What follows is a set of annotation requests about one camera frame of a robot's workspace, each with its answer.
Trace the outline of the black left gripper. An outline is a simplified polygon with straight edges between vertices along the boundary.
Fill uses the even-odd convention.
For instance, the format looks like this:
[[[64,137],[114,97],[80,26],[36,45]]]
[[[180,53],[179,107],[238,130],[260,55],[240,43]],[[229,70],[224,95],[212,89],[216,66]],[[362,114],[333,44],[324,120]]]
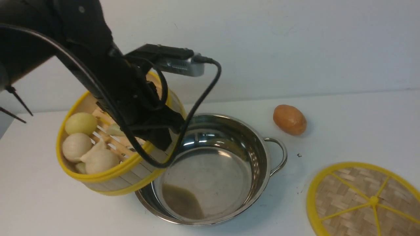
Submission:
[[[93,82],[74,64],[69,64],[68,68],[118,125],[125,124],[135,137],[149,141],[161,150],[172,144],[169,132],[178,134],[184,118],[165,104],[169,93],[165,81],[162,82],[162,98],[159,98],[157,86],[147,82],[146,74],[129,63],[124,58],[126,54],[113,42],[95,43],[92,47],[69,43],[68,48],[94,74],[115,107],[110,107]]]

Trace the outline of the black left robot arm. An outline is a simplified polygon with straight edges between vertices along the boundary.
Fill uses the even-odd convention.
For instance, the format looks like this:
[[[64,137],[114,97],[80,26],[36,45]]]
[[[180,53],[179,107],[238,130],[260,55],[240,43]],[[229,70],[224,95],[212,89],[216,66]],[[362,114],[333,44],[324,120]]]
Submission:
[[[153,44],[124,55],[98,0],[1,1],[1,91],[12,93],[27,108],[12,85],[56,56],[130,141],[138,137],[161,150],[182,143],[188,120],[165,104],[166,79],[160,76],[159,98],[146,74],[155,69],[161,75],[165,59],[193,55],[190,49]]]

